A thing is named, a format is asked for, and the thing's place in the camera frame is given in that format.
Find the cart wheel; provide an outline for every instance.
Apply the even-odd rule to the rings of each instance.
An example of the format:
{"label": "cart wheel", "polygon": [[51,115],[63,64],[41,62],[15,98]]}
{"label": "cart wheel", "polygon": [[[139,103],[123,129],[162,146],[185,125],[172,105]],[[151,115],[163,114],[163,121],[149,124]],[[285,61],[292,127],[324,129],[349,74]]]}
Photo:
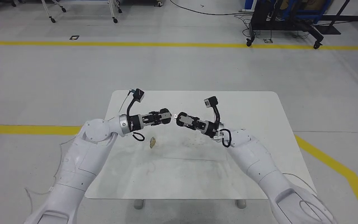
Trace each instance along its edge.
{"label": "cart wheel", "polygon": [[318,49],[322,44],[318,41],[314,42],[313,48]]}

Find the yellow floor line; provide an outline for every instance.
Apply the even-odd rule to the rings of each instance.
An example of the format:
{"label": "yellow floor line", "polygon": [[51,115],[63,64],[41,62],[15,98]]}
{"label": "yellow floor line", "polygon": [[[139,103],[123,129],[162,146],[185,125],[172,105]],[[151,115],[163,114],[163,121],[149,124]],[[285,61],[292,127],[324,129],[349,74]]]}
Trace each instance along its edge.
{"label": "yellow floor line", "polygon": [[[0,134],[39,134],[39,135],[75,135],[81,126],[39,126],[39,125],[0,125]],[[344,176],[351,186],[356,198],[358,199],[358,176],[349,168],[334,160],[318,148],[312,146],[299,136],[295,136],[298,146],[310,153],[342,176]]]}
{"label": "yellow floor line", "polygon": [[318,148],[312,146],[310,143],[306,142],[302,138],[296,136],[296,141],[298,143],[298,146],[305,150],[306,152],[310,153],[313,157],[317,158],[333,170],[335,170],[337,173],[344,176],[349,185],[351,186],[354,194],[356,195],[356,198],[358,199],[358,176],[349,168],[341,164],[340,162],[334,160],[331,156],[325,154]]}
{"label": "yellow floor line", "polygon": [[[0,41],[10,46],[131,46],[131,47],[172,47],[172,48],[247,48],[246,44],[235,43],[167,43],[167,42],[81,42],[81,41]],[[253,44],[257,49],[314,50],[312,45],[294,44]],[[358,50],[358,46],[321,46],[320,50]]]}

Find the concrete floor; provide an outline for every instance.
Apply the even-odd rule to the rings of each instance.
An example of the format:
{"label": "concrete floor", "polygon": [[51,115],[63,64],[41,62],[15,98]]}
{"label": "concrete floor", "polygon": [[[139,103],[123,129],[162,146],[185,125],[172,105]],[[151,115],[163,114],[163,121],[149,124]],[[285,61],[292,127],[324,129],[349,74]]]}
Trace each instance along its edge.
{"label": "concrete floor", "polygon": [[[227,0],[180,5],[211,13],[237,12]],[[177,8],[122,6],[114,24],[106,2],[0,4],[0,41],[245,43],[233,16],[205,16]],[[340,24],[325,45],[356,45],[358,24]],[[261,32],[255,43],[269,32]],[[312,45],[311,37],[273,32],[274,44]],[[295,134],[358,173],[358,52],[252,48],[134,48],[0,45],[0,124],[81,125],[103,118],[115,90],[275,91]],[[67,136],[0,135],[1,223],[30,213],[24,187],[45,192]],[[319,197],[339,223],[358,220],[358,200],[346,179],[302,151]],[[33,197],[37,208],[46,196]],[[231,200],[149,200],[136,211],[127,200],[84,199],[78,223],[276,223],[266,200],[239,210]]]}

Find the white table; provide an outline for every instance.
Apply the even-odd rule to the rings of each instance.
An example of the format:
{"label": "white table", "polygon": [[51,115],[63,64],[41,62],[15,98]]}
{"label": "white table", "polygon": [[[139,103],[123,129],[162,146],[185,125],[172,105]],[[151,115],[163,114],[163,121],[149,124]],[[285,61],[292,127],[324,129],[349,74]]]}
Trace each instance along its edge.
{"label": "white table", "polygon": [[[115,91],[106,119],[115,116],[128,91]],[[214,120],[212,108],[203,100],[216,96],[226,128],[250,130],[271,152],[282,172],[300,176],[314,187],[300,149],[274,92],[146,91],[135,103],[131,115],[168,108],[172,114],[184,111],[201,120]],[[131,100],[128,97],[121,113]],[[86,191],[92,199],[266,199],[225,148],[184,127],[170,124],[140,131],[144,142],[132,136],[118,138],[98,177]],[[157,140],[149,148],[149,140]],[[296,185],[308,187],[295,177]]]}

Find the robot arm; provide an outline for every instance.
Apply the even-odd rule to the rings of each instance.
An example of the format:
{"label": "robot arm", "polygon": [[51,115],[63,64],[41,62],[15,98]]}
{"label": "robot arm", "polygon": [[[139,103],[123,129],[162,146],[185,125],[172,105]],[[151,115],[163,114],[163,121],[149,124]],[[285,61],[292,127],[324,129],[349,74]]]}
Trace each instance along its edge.
{"label": "robot arm", "polygon": [[207,107],[214,109],[215,123],[181,112],[177,117],[177,124],[198,129],[217,142],[221,140],[240,169],[267,195],[272,213],[280,224],[336,223],[333,215],[315,195],[294,185],[282,174],[259,140],[244,129],[224,129],[216,108],[216,97],[204,101]]}
{"label": "robot arm", "polygon": [[168,109],[130,116],[133,103],[140,102],[144,97],[140,89],[132,93],[133,100],[127,115],[110,120],[95,119],[84,124],[63,159],[59,177],[46,202],[26,219],[25,224],[76,224],[77,210],[84,193],[102,170],[117,137],[124,137],[148,125],[170,123]]}

